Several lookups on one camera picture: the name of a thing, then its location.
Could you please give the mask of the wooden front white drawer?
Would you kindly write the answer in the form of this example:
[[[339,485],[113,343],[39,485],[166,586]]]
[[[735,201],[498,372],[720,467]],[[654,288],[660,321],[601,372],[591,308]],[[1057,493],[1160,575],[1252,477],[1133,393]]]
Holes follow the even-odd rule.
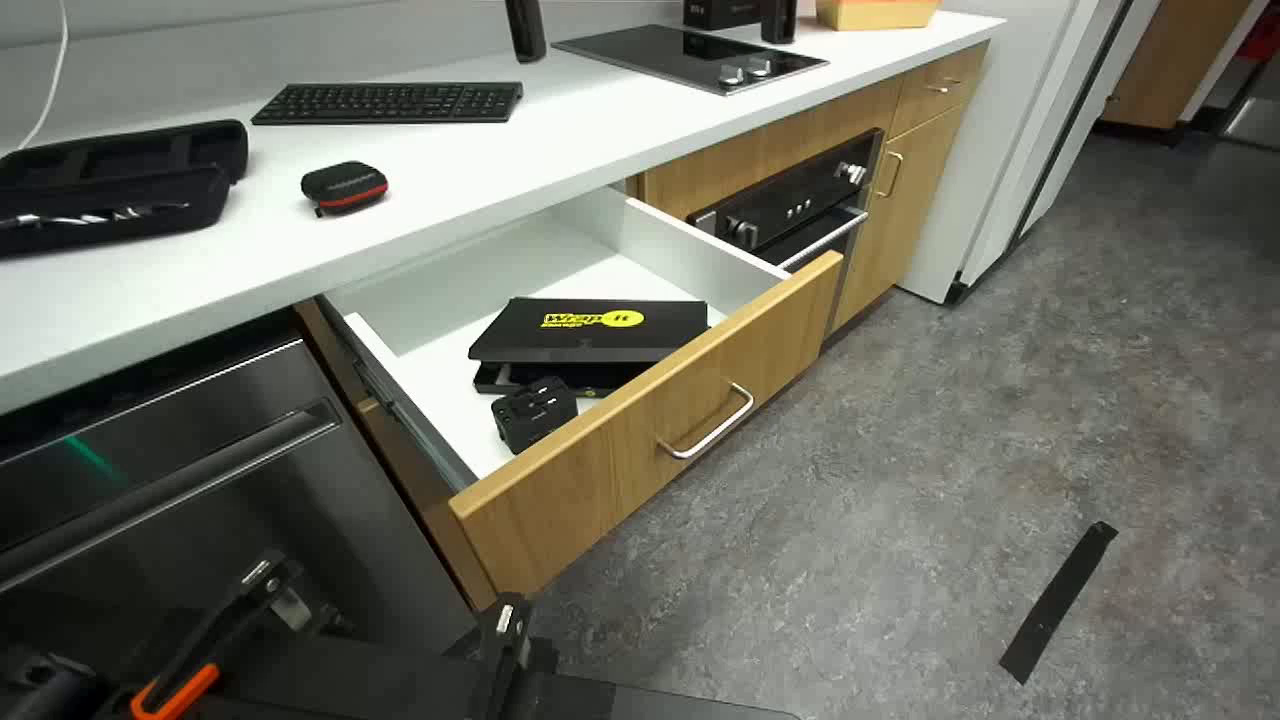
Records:
[[[625,190],[391,262],[300,308],[355,425],[408,493],[461,594],[531,594],[806,374],[845,261],[774,266]],[[707,327],[514,450],[469,343],[518,297],[701,301]]]

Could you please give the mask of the black box with yellow logo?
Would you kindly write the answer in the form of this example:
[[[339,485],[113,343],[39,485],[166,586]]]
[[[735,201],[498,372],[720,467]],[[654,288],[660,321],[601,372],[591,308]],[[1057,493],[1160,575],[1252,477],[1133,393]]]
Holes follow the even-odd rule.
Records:
[[[469,354],[486,365],[654,365],[704,327],[704,301],[518,297],[469,343]]]

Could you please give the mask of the small black adapter block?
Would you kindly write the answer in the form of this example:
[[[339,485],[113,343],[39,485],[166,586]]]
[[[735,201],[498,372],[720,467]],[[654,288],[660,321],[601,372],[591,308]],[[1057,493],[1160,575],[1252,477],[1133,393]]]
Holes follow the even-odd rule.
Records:
[[[520,384],[494,405],[498,430],[514,450],[531,449],[571,415],[576,393],[561,374]]]

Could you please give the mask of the built-in black oven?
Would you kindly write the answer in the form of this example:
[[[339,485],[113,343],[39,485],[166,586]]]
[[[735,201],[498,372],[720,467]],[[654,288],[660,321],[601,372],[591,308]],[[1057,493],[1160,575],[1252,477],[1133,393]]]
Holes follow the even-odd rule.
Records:
[[[798,273],[819,253],[849,253],[867,218],[863,194],[881,136],[862,131],[798,168],[785,168],[687,215],[693,227]]]

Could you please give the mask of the black induction cooktop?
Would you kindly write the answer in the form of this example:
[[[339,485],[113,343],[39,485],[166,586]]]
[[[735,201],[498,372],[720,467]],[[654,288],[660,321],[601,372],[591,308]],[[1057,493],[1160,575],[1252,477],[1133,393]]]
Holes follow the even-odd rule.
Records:
[[[816,66],[816,55],[668,29],[668,24],[638,24],[638,29],[598,31],[598,36],[571,36],[571,41],[561,41],[561,52],[660,76],[660,80],[678,80],[716,96]]]

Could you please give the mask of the wooden cabinet door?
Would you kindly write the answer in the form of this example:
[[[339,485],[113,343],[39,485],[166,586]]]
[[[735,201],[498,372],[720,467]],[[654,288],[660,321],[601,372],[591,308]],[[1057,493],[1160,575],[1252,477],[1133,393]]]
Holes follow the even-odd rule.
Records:
[[[888,107],[853,107],[849,131],[881,126],[881,155],[863,194],[867,218],[856,227],[845,253],[845,280],[829,332],[845,332],[867,308],[875,308],[913,266],[920,231],[930,223],[962,110],[941,110],[917,126],[892,131]]]

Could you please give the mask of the black keyboard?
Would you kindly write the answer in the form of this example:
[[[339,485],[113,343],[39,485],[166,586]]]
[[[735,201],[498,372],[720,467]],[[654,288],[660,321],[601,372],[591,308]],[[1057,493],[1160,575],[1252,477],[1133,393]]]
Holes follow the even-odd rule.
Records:
[[[257,110],[257,124],[504,124],[520,98],[518,80],[289,85]]]

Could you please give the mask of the small black zip pouch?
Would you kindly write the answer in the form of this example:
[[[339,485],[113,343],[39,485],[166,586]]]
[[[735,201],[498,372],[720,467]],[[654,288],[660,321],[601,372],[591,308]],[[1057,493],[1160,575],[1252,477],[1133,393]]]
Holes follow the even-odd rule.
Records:
[[[348,215],[389,194],[389,175],[364,159],[339,159],[300,175],[300,190],[319,215]]]

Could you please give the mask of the black bottle on counter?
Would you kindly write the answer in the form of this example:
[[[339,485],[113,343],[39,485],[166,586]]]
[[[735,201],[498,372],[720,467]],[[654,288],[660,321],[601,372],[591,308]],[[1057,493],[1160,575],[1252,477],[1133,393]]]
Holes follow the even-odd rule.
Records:
[[[539,0],[504,0],[514,52],[520,63],[537,63],[548,55],[543,13]]]

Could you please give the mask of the dark jar on counter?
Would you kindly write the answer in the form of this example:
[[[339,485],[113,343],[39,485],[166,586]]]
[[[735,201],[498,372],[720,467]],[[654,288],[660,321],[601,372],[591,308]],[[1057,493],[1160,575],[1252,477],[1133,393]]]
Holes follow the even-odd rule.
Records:
[[[761,36],[769,43],[792,43],[798,41],[798,0],[761,0]]]

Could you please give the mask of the wooden block on counter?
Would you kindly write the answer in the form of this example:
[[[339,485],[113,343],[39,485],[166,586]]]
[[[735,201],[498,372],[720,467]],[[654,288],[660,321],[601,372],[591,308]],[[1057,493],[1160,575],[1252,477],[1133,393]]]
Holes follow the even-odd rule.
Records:
[[[836,31],[925,29],[941,0],[816,0],[816,19]]]

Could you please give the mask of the black strip on floor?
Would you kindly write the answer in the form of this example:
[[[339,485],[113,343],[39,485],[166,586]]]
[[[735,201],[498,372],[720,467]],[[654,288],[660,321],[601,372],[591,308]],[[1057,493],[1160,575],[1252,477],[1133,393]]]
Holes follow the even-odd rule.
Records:
[[[1015,635],[1000,650],[1000,667],[1015,678],[1028,683],[1036,664],[1046,661],[1057,627],[1082,601],[1086,583],[1101,569],[1110,545],[1117,538],[1117,529],[1097,520],[1086,529],[1086,536],[1073,545],[1066,564],[1054,571],[1046,590],[1033,601],[1028,614],[1020,620]]]

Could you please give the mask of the white refrigerator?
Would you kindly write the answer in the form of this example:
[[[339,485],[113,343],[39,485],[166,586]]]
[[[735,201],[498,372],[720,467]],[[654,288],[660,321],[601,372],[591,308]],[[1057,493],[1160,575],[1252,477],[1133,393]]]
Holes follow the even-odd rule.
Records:
[[[945,0],[996,17],[905,291],[951,304],[1057,202],[1160,0]]]

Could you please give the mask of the open long black case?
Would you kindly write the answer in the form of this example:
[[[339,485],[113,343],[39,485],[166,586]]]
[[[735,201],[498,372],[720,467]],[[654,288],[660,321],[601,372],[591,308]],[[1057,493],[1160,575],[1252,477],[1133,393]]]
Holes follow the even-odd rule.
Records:
[[[239,120],[26,147],[0,159],[0,256],[151,239],[220,218],[248,170]]]

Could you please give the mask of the stainless steel dishwasher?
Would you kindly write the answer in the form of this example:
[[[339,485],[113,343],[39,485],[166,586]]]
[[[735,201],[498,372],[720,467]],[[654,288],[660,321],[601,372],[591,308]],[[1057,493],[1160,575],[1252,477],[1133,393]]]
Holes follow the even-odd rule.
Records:
[[[0,630],[101,672],[263,555],[355,639],[473,627],[305,332],[257,321],[0,415]]]

